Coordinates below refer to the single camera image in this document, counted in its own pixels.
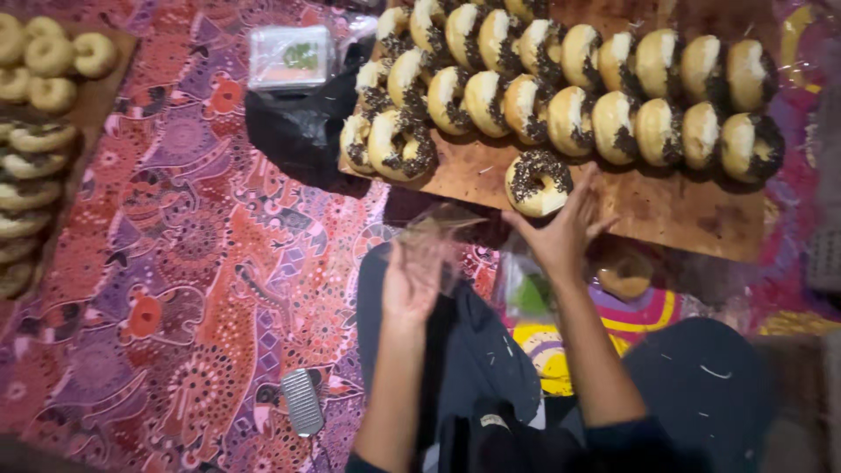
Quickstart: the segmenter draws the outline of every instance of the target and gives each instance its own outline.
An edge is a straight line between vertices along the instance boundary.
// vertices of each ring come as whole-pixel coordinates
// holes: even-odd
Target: metal grater
[[[324,426],[324,417],[315,394],[315,386],[306,369],[296,369],[280,380],[289,420],[300,437],[315,435]]]
[[[820,228],[809,242],[807,286],[827,293],[841,293],[841,227]]]

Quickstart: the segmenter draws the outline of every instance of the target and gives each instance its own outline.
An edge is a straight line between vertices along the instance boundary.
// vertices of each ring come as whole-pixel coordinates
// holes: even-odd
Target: donut
[[[37,77],[61,77],[73,66],[73,43],[59,36],[39,36],[26,46],[24,62]]]
[[[379,113],[394,105],[385,89],[393,64],[393,59],[384,57],[379,61],[368,61],[359,68],[355,90],[362,109]]]
[[[64,28],[50,17],[35,17],[26,24],[25,29],[26,36],[30,41],[44,36],[67,39],[67,32]]]
[[[0,13],[0,67],[19,64],[25,50],[23,25],[14,16]]]
[[[448,54],[444,38],[444,24],[447,16],[438,0],[417,0],[409,21],[409,31],[415,46],[427,51],[432,57]]]
[[[520,38],[520,58],[523,67],[550,85],[563,79],[561,43],[567,29],[551,19],[536,19]]]
[[[35,238],[0,240],[0,264],[14,263],[26,257],[38,247],[38,243]]]
[[[466,110],[464,87],[470,73],[458,66],[441,69],[429,84],[426,96],[429,116],[450,135],[464,135],[472,129],[473,122]]]
[[[389,96],[398,108],[405,107],[416,117],[426,115],[426,85],[424,77],[429,53],[412,48],[401,54],[389,72]]]
[[[609,91],[618,90],[633,97],[644,95],[634,73],[637,41],[630,33],[616,33],[599,49],[599,73]]]
[[[29,81],[29,102],[38,110],[50,114],[68,112],[76,103],[76,96],[76,83],[64,77],[32,77]]]
[[[593,151],[593,120],[591,113],[595,97],[578,86],[571,85],[555,94],[549,102],[547,127],[549,140],[555,148],[571,157],[586,156]]]
[[[341,157],[345,158],[347,165],[357,173],[374,172],[368,160],[368,133],[370,131],[371,122],[361,114],[355,114],[347,117],[345,127],[341,129],[341,135],[339,135]]]
[[[576,24],[561,43],[561,66],[569,85],[598,92],[604,84],[599,75],[601,34],[588,24]]]
[[[523,215],[544,217],[567,203],[573,190],[569,167],[548,150],[529,150],[505,171],[505,194]]]
[[[0,210],[20,212],[52,204],[61,196],[56,181],[23,181],[0,183]]]
[[[505,0],[505,9],[525,23],[549,16],[549,2],[546,0]]]
[[[51,219],[50,212],[29,210],[26,212],[8,212],[0,210],[0,238],[22,238],[43,230]]]
[[[33,125],[9,133],[12,148],[23,152],[45,152],[63,148],[76,139],[77,129],[70,124]]]
[[[505,89],[497,72],[482,71],[464,87],[464,103],[470,119],[482,133],[500,138],[511,133],[505,122]]]
[[[546,83],[529,74],[517,76],[505,90],[505,122],[523,143],[536,145],[549,138],[546,117],[553,94]]]
[[[724,74],[725,54],[722,42],[713,35],[692,40],[680,58],[680,82],[693,104],[712,102],[727,105],[727,78]]]
[[[686,166],[700,171],[712,163],[712,158],[719,153],[718,121],[718,112],[709,102],[695,104],[686,110],[680,130]]]
[[[611,164],[633,162],[639,150],[634,139],[637,101],[617,90],[602,95],[593,107],[595,147]]]
[[[423,122],[404,110],[387,110],[373,119],[368,159],[386,178],[410,181],[435,167],[438,151]]]
[[[662,98],[647,101],[639,108],[634,131],[639,154],[652,166],[674,164],[683,157],[680,129],[683,114]]]
[[[64,168],[67,154],[9,152],[0,154],[0,164],[6,173],[17,179],[43,178]]]
[[[654,276],[654,267],[648,258],[628,245],[608,252],[597,265],[595,274],[601,288],[622,300],[643,295]]]
[[[479,28],[489,10],[472,3],[456,8],[447,17],[444,33],[452,58],[469,72],[482,71],[484,62],[479,54]]]
[[[649,98],[675,98],[680,94],[681,42],[673,29],[657,29],[637,46],[637,74]]]
[[[32,271],[30,261],[0,267],[0,300],[13,298],[23,292],[32,278]]]
[[[29,98],[29,69],[0,69],[0,100],[23,103]]]
[[[755,112],[777,92],[777,68],[757,40],[739,41],[727,53],[727,83],[737,112]]]
[[[99,79],[117,66],[117,48],[102,33],[82,33],[73,40],[76,60],[73,66],[84,77]]]
[[[780,170],[785,139],[769,116],[735,114],[722,126],[722,165],[743,183],[761,183]]]
[[[505,10],[496,9],[488,13],[479,28],[479,54],[484,66],[506,77],[520,73],[520,42],[516,36],[522,31],[522,23]]]
[[[385,55],[397,57],[412,48],[409,21],[412,9],[393,7],[385,10],[377,20],[377,41],[383,46]]]

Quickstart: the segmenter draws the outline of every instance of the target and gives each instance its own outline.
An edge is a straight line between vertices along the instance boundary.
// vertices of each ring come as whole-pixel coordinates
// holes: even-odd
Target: cheese grater
[[[300,437],[315,435],[324,426],[324,417],[315,394],[315,386],[306,369],[296,369],[280,380],[289,420]]]

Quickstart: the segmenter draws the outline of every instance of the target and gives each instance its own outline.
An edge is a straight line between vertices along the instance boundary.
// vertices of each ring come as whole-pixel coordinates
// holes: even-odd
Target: dark clothing
[[[359,274],[357,327],[366,389],[378,349],[388,247],[371,250]],[[592,429],[584,429],[577,407],[560,425],[552,419],[545,430],[525,425],[539,397],[535,370],[466,284],[453,299],[439,298],[427,340],[418,449],[434,436],[441,444],[441,473],[757,470],[772,415],[770,378],[747,341],[720,322],[688,319],[648,334],[623,363],[652,416]],[[489,369],[489,356],[495,356],[494,366],[503,360],[506,368]],[[443,375],[426,372],[436,369]],[[425,403],[435,394],[440,402],[430,411]],[[380,469],[352,454],[346,471]]]

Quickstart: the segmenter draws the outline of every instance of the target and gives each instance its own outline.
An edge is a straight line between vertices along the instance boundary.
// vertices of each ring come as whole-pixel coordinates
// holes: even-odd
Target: black plastic bag
[[[347,49],[336,77],[311,94],[277,91],[246,95],[248,139],[290,178],[327,189],[341,175],[339,135],[357,103],[357,73],[371,56],[370,36]]]

